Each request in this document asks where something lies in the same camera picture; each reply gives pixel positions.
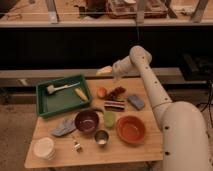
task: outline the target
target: orange bowl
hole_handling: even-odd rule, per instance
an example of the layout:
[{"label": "orange bowl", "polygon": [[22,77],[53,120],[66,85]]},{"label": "orange bowl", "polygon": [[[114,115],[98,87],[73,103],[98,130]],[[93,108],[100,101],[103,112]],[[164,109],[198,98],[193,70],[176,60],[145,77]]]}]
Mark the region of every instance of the orange bowl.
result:
[{"label": "orange bowl", "polygon": [[121,117],[116,123],[118,136],[130,144],[140,144],[144,139],[144,123],[136,116]]}]

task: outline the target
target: floor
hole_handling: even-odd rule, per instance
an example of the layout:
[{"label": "floor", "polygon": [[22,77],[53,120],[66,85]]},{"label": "floor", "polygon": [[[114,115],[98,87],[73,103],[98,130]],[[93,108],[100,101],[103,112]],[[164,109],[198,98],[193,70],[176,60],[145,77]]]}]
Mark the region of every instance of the floor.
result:
[{"label": "floor", "polygon": [[[185,100],[198,104],[206,102],[207,93],[204,90],[168,90],[174,101]],[[16,94],[9,104],[1,99],[0,104],[0,170],[29,171],[24,168],[24,161],[36,123],[35,94]],[[209,126],[209,113],[204,111],[204,118]],[[213,154],[213,129],[209,128],[211,152]],[[145,171],[146,163],[113,164],[88,166],[87,171]],[[59,171],[83,171],[85,167],[59,168]]]}]

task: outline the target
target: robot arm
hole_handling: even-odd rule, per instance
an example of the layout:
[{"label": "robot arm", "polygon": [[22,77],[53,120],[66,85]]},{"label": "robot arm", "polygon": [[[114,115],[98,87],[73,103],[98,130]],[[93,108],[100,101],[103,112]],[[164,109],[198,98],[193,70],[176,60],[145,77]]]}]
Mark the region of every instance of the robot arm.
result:
[{"label": "robot arm", "polygon": [[149,66],[151,55],[135,46],[128,57],[112,66],[115,77],[133,67],[140,72],[153,113],[163,132],[163,171],[211,171],[206,124],[200,111],[188,102],[172,102]]}]

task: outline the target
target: green tray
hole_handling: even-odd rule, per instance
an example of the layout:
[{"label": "green tray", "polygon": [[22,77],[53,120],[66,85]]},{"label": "green tray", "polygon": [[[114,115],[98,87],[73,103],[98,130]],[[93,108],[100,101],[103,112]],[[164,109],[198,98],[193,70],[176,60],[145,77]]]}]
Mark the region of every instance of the green tray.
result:
[{"label": "green tray", "polygon": [[[59,90],[51,95],[47,93],[47,86],[53,84],[55,87],[79,83],[74,87]],[[74,91],[74,88],[81,88],[88,97],[83,101]],[[83,75],[65,77],[56,80],[40,83],[36,86],[36,107],[37,115],[43,118],[55,116],[71,110],[87,107],[92,100],[89,88]]]}]

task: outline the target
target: white cup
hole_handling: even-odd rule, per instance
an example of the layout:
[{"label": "white cup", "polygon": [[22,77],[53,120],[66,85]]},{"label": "white cup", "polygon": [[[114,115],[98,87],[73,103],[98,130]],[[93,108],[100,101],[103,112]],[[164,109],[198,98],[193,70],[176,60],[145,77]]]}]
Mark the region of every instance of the white cup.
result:
[{"label": "white cup", "polygon": [[54,141],[49,137],[44,137],[36,141],[33,152],[35,156],[51,160],[55,155]]}]

